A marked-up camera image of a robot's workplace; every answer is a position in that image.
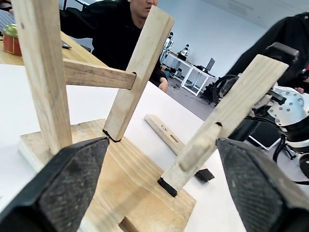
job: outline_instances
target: wooden stand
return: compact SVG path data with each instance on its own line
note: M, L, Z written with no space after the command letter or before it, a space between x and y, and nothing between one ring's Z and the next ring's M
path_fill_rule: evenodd
M183 186L213 153L217 137L229 136L288 66L257 56L162 174L123 135L173 19L156 7L151 9L126 72L67 60L64 67L58 1L12 2L41 128L41 132L21 137L23 155L39 171L62 148L102 137L104 128L117 143L111 142L108 147L95 196L82 222L84 232L120 232L121 228L132 232L183 231L195 205ZM101 120L70 126L66 84L122 88L105 125ZM156 183L158 179L170 195L177 197L165 192Z
M73 143L103 136L103 126L103 119L71 126ZM37 172L53 157L40 132L22 135L19 149ZM82 230L184 231L196 201L184 190L171 197L156 182L162 173L125 137L118 143L111 141Z
M172 198L156 182L163 171L123 138L173 19L156 7L151 9L124 72L70 60L63 62L57 1L12 2L41 128L41 132L21 136L19 147L24 157L39 171L62 148L106 136L104 128L111 143L96 193L81 223L83 231L183 231L196 201L185 191ZM106 125L104 120L97 120L70 126L66 84L122 88Z

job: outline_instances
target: white table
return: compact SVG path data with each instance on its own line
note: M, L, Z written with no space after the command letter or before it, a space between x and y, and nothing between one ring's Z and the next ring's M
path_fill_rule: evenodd
M174 56L174 55L171 54L171 53L169 53L169 55L170 55L171 57L173 57L175 60L177 60L177 61L179 61L179 62L181 62L181 63L183 63L184 65L186 65L186 66L189 67L189 71L187 72L187 74L186 74L186 76L184 77L183 80L180 79L180 78L178 78L178 77L175 76L175 75L174 75L173 77L181 82L181 87L183 87L183 88L185 88L186 90L188 90L189 92L193 93L195 96L197 96L197 95L202 91L204 85L206 84L206 82L208 81L209 78L214 78L215 81L217 81L217 78L216 78L216 77L214 77L214 76L212 76L212 75L209 75L209 74L207 74L207 73L201 71L200 69L198 69L198 68L195 67L194 65L188 64L187 62L183 61L182 59L179 59L178 57ZM188 78L190 77L190 75L191 75L191 73L192 73L193 70L197 71L198 74L197 74L197 76L196 76L196 78L195 78L195 80L194 80L194 82L193 82L192 84L186 84L186 82L187 82ZM200 78L201 76L204 76L204 77L205 77L205 80L204 80L203 84L201 84L200 87L197 87L196 84L197 84L197 82L198 82L198 80L199 80L199 78ZM197 89L197 92L192 91L192 90L189 89L187 86L196 88L196 89Z
M206 84L206 82L208 81L209 78L213 78L214 81L217 81L217 78L216 78L216 77L214 77L214 76L212 76L212 75L209 75L208 73L205 73L205 72L201 71L200 69L198 69L198 68L195 67L195 66L192 66L191 72L192 72L193 70L196 70L196 71L198 72L198 75L196 76L194 82L193 82L192 84L186 84L186 82L187 82L187 80L188 80L188 78L189 78L189 75L186 75L186 77L185 77L184 80L182 81L181 86L182 86L183 88L185 88L186 90L188 90L189 92L193 93L195 96L197 96L197 95L202 91L204 85ZM201 76L204 76L204 77L205 77L205 80L204 80L204 82L201 84L200 87L197 87L197 86L196 86L196 85L197 85L197 82L198 82L198 80L199 80L199 78L200 78ZM187 86L190 86L190 87L192 87L192 88L196 88L196 89L197 89L197 92L192 91L192 90L189 89Z
M179 59L178 57L176 57L176 56L173 55L172 53L168 53L168 55L170 55L173 59L177 60L178 63L182 63L182 64L184 64L185 66L189 67L189 71L188 71L188 73L187 73L186 76L185 76L185 78L188 79L189 76L190 76L190 74L191 74L191 72L192 72L192 70L193 70L192 65L189 64L189 63L187 63L186 61L184 61L184 60L182 60L182 59ZM178 70L179 67L180 67L180 64L179 64L179 65L176 64L175 69ZM183 80L180 79L179 77L177 77L177 76L175 76L175 75L174 75L173 77L174 77L175 79L179 80L181 83L183 83Z
M29 182L35 172L18 152L21 134L39 131L39 123L23 66L0 65L0 211ZM71 124L106 118L117 90L68 86ZM143 120L155 114L187 143L202 120L167 94L148 83L125 136L166 170L174 153ZM215 179L202 185L192 178L184 187L197 204L186 232L244 232L245 228L230 196L218 152L206 162Z

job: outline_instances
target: black rubber tip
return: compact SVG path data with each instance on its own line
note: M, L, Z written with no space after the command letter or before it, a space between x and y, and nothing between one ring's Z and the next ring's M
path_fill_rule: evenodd
M214 179L213 174L208 169L199 170L195 176L203 183L207 183L208 181Z
M121 141L121 140L114 140L114 139L110 136L110 134L108 134L108 132L107 132L106 130L102 130L102 131L103 131L103 133L106 134L106 135L110 138L110 140L112 140L114 143L118 143L118 142Z
M166 183L163 178L158 179L158 184L162 186L172 197L177 196L177 191L171 185Z

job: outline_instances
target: wooden base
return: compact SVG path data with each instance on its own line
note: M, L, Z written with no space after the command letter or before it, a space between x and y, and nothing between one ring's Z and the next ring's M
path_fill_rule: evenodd
M105 120L71 126L73 143L104 136ZM53 157L40 132L21 136L19 148L38 172ZM94 198L81 223L84 232L180 232L196 201L184 190L171 197L157 180L163 171L125 137L111 141Z

